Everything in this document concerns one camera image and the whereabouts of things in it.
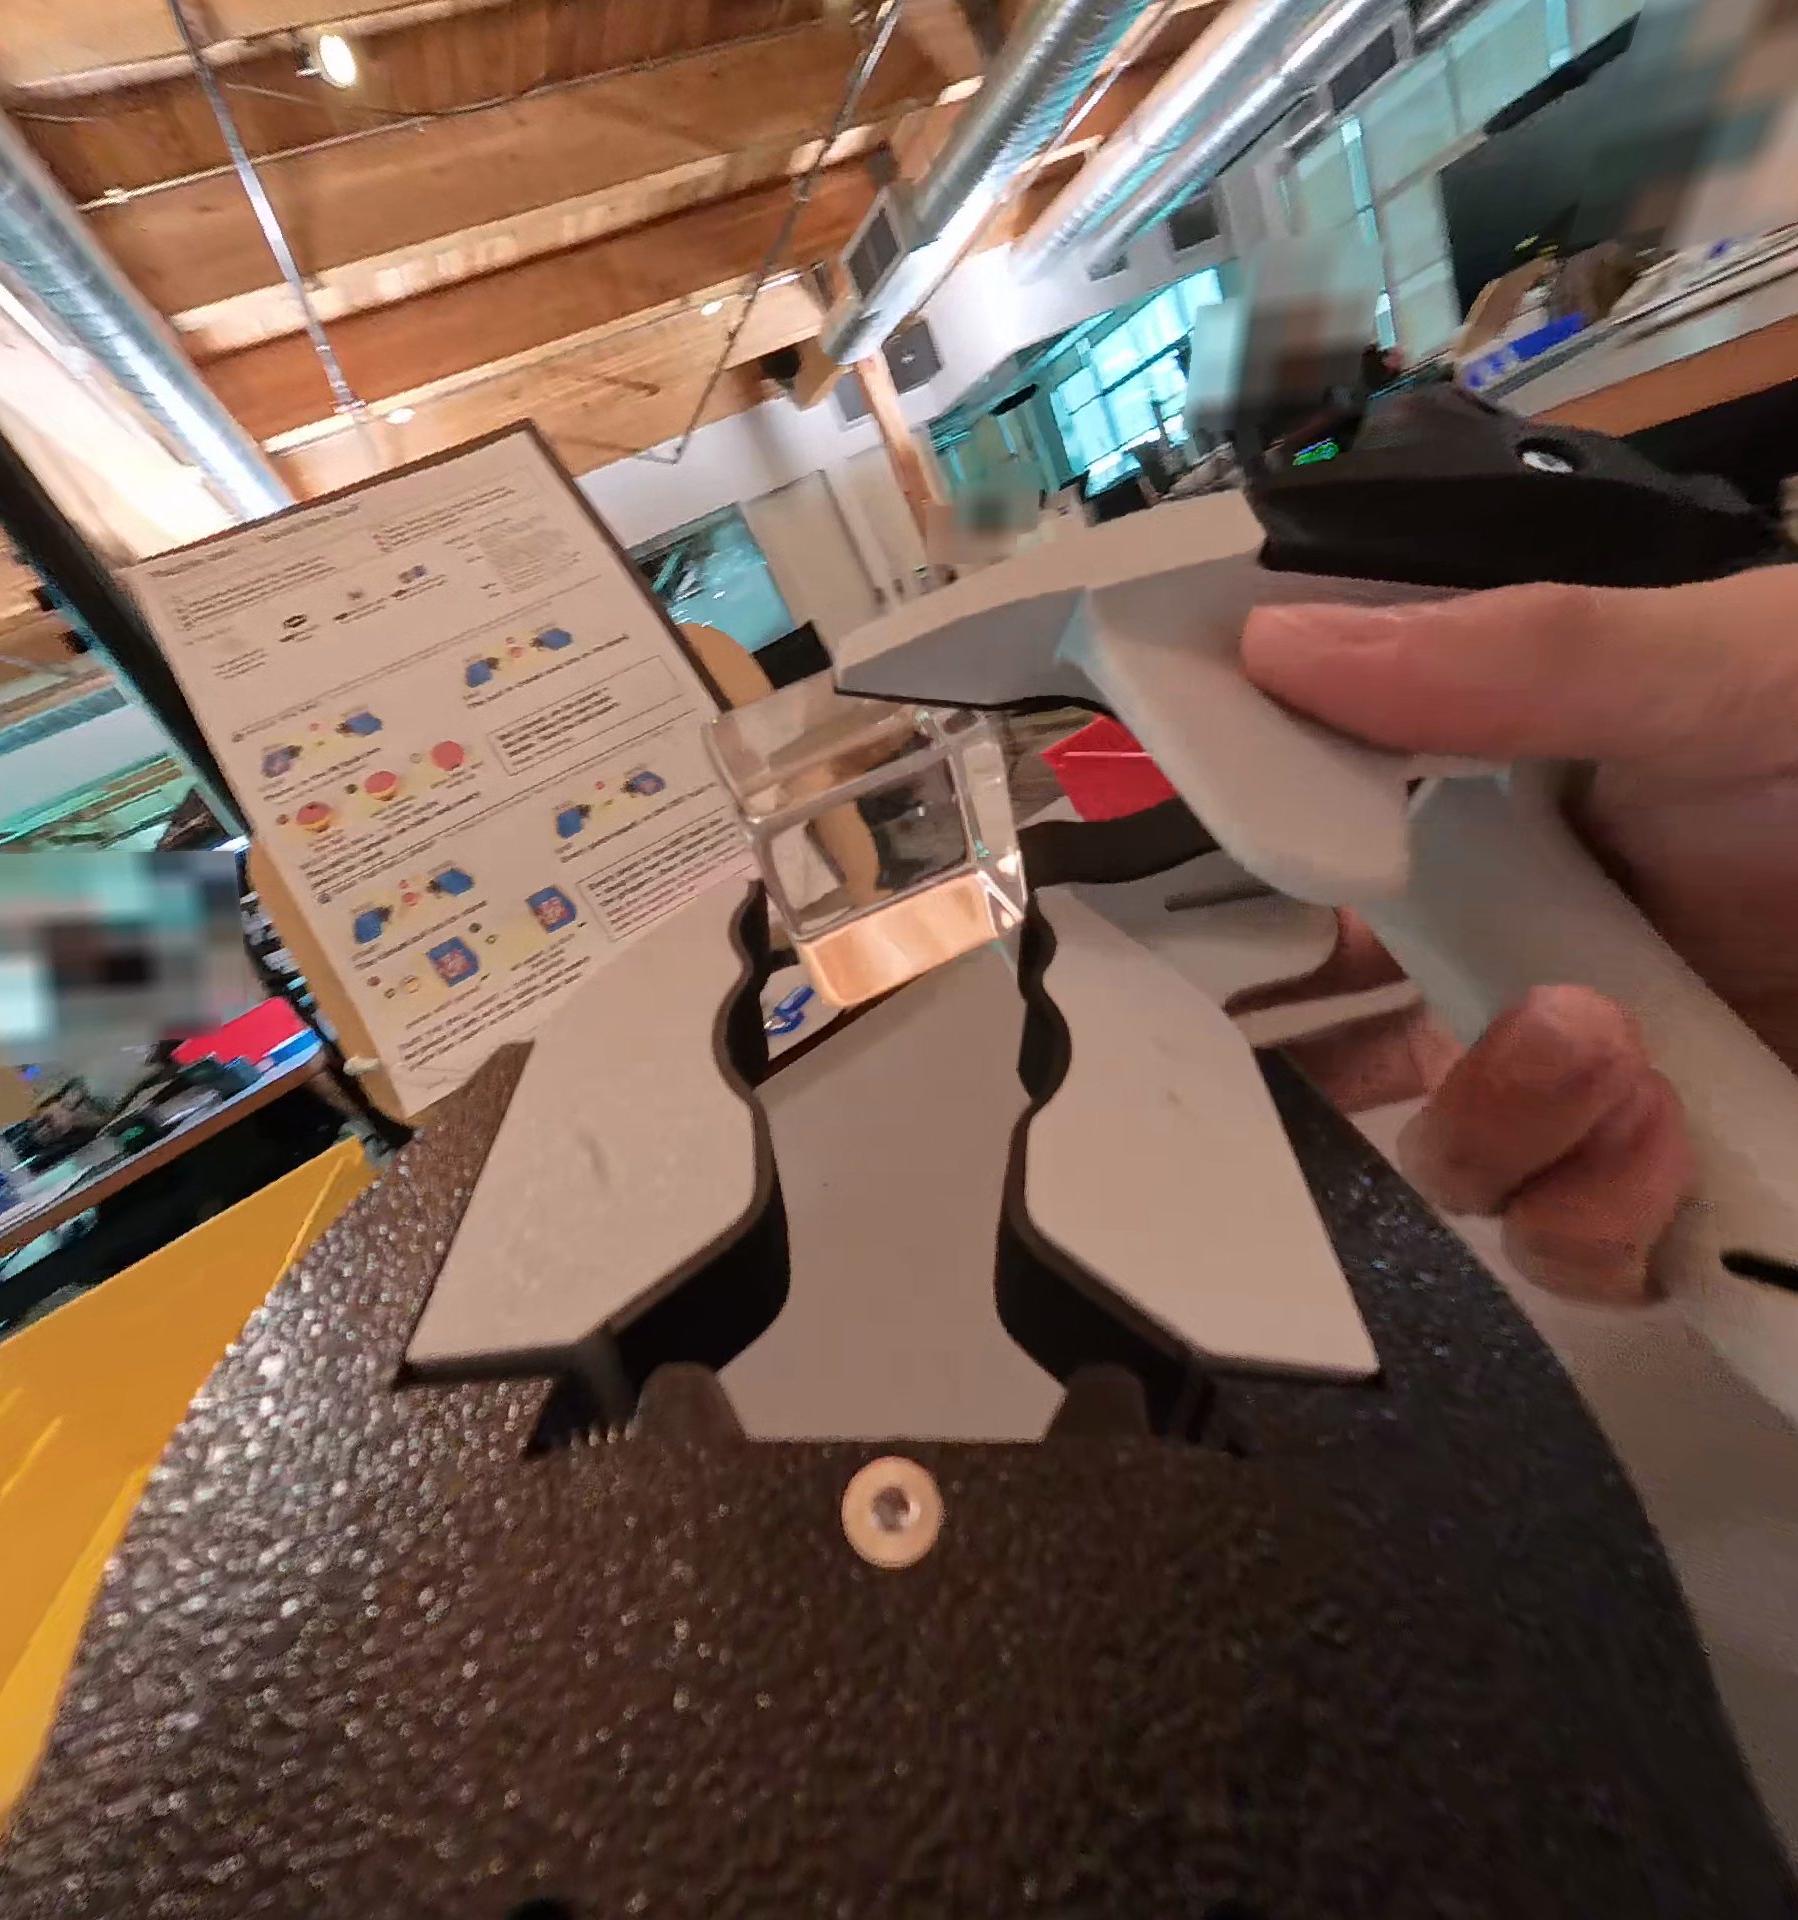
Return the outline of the printed instruction sheet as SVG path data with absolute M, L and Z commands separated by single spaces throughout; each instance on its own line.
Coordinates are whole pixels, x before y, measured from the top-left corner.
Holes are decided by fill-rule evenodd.
M 125 582 L 264 906 L 405 1124 L 747 872 L 717 688 L 528 421 Z

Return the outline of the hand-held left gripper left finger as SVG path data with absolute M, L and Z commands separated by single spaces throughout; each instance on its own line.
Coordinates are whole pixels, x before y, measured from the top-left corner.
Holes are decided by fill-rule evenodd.
M 768 899 L 719 878 L 540 1025 L 405 1348 L 419 1379 L 619 1343 L 768 1222 Z

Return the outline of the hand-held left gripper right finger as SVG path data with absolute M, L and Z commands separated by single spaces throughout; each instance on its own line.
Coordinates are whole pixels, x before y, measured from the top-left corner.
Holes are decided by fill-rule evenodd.
M 1019 945 L 1026 1107 L 1008 1144 L 998 1308 L 1056 1381 L 1145 1393 L 1227 1375 L 1365 1383 L 1375 1339 L 1242 1025 L 1076 899 Z

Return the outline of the yellow plastic bin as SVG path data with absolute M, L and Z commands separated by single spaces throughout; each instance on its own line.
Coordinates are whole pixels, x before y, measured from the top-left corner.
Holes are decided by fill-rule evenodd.
M 0 1341 L 0 1835 L 173 1427 L 375 1173 L 342 1141 Z

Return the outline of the silver ventilation duct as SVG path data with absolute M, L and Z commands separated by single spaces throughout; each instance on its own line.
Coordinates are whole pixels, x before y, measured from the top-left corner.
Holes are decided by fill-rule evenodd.
M 834 366 L 855 367 L 916 311 L 1154 11 L 1144 2 L 1023 7 L 927 171 L 882 186 L 840 251 L 842 296 L 820 330 Z
M 242 518 L 291 506 L 266 453 L 210 392 L 2 107 L 0 273 L 139 404 Z

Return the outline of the clear plastic piece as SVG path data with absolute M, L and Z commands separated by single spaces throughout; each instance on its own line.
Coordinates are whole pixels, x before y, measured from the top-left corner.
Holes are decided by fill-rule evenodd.
M 978 711 L 809 677 L 704 727 L 768 899 L 849 1011 L 1014 934 L 1032 903 L 1004 744 Z

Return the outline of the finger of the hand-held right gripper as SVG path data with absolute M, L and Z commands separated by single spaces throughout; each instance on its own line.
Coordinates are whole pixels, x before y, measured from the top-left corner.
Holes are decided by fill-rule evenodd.
M 1207 493 L 1033 545 L 840 639 L 840 694 L 1125 727 L 1276 727 L 1248 684 L 1244 623 L 1278 601 L 1246 493 Z
M 1389 978 L 1365 990 L 1320 981 L 1339 942 L 1335 913 L 1290 899 L 1223 851 L 1183 802 L 1084 823 L 1059 800 L 1026 823 L 1040 899 L 1076 899 L 1242 1019 L 1249 1042 L 1296 1040 L 1419 1009 Z

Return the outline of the black vertical pole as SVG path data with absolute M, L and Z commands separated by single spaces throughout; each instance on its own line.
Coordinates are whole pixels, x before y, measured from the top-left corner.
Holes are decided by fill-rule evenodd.
M 316 955 L 284 878 L 262 858 L 255 831 L 230 796 L 118 568 L 75 526 L 2 428 L 0 531 L 46 592 L 48 611 L 85 644 L 73 661 L 71 696 L 0 728 L 0 847 L 15 849 L 24 836 L 54 827 L 75 797 L 100 782 L 154 758 L 174 763 L 183 787 L 197 793 L 214 823 L 214 836 L 247 841 L 247 885 L 262 903 L 273 942 L 286 957 L 283 988 L 320 1033 L 328 1074 L 345 1085 L 342 1101 L 384 1146 L 404 1146 L 412 1138 L 407 1124 L 390 1113 L 384 1092 L 368 1092 L 361 1068 L 348 1065 L 354 1046 L 342 1038 L 342 987 Z

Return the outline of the person's right hand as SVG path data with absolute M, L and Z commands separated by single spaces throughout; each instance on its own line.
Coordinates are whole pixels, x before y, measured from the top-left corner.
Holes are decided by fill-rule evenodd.
M 1397 752 L 1589 765 L 1573 806 L 1589 851 L 1798 1074 L 1798 562 L 1659 590 L 1261 607 L 1244 667 Z M 1601 1306 L 1653 1299 L 1692 1154 L 1680 1103 L 1601 995 L 1533 993 L 1472 1044 L 1394 1011 L 1286 1049 L 1342 1113 L 1419 1099 L 1408 1178 L 1452 1215 L 1499 1220 L 1526 1279 Z

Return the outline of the red plastic bin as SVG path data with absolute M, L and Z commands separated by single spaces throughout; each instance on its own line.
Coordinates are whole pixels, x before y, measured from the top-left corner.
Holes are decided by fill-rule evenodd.
M 318 1055 L 320 1037 L 284 995 L 255 1002 L 223 1025 L 192 1034 L 170 1050 L 177 1068 L 214 1064 L 266 1074 Z
M 1110 716 L 1092 719 L 1040 756 L 1082 823 L 1118 823 L 1176 800 L 1151 754 Z

